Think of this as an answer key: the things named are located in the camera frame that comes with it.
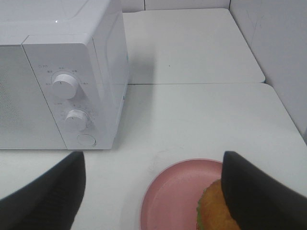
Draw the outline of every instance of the pink plate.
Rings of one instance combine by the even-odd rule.
[[[221,178],[222,163],[188,160],[164,170],[149,186],[141,210],[142,230],[195,230],[203,190]]]

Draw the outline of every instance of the microwave control knob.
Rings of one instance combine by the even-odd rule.
[[[81,110],[70,110],[65,119],[65,126],[71,132],[82,131],[86,129],[90,119],[88,115]]]
[[[68,74],[60,74],[52,82],[53,93],[62,99],[73,98],[76,95],[78,88],[79,84],[77,80]]]

